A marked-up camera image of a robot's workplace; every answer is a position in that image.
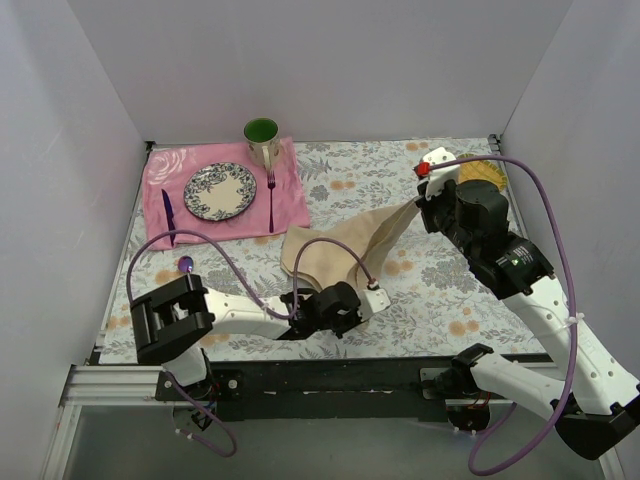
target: mug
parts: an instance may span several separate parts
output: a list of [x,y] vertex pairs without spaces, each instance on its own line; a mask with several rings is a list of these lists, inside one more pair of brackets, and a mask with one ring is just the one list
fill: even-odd
[[249,144],[251,161],[267,171],[283,156],[283,148],[278,137],[278,124],[270,118],[256,118],[244,127],[244,138]]

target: pink placemat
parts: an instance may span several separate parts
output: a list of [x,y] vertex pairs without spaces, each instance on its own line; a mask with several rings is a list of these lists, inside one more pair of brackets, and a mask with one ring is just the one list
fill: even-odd
[[[289,225],[308,227],[309,210],[298,176],[295,149],[291,138],[282,140],[285,155],[274,167],[276,188],[273,190],[273,233],[269,233],[269,189],[267,172],[251,162],[246,143],[197,145],[153,152],[142,175],[142,208],[147,238],[169,230],[162,199],[167,192],[177,229],[193,229],[214,240],[262,237],[284,233]],[[239,163],[256,178],[257,191],[251,205],[240,215],[222,222],[208,222],[192,215],[184,204],[184,187],[201,168],[213,163]],[[177,235],[175,244],[202,243],[192,235]],[[167,236],[158,240],[154,250],[173,248]]]

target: purple fork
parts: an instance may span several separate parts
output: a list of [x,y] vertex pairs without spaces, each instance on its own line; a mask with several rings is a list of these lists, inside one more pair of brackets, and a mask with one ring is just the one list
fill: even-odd
[[273,233],[273,189],[276,188],[276,176],[273,171],[267,172],[267,187],[271,196],[269,202],[269,233]]

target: dark blue knife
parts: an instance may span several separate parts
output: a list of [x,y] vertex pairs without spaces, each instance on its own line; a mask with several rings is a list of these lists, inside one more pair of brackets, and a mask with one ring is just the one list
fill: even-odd
[[[173,208],[171,208],[171,200],[169,200],[169,195],[167,192],[162,190],[162,201],[164,202],[164,211],[167,214],[167,226],[169,230],[175,230],[176,226],[173,223]],[[176,239],[175,234],[169,235],[169,239],[171,240],[171,246],[173,247],[173,242]]]

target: black and white plate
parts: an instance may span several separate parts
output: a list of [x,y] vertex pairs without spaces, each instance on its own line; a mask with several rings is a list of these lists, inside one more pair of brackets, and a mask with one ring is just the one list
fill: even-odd
[[242,213],[256,196],[256,179],[237,163],[214,163],[197,171],[184,187],[187,209],[219,222]]

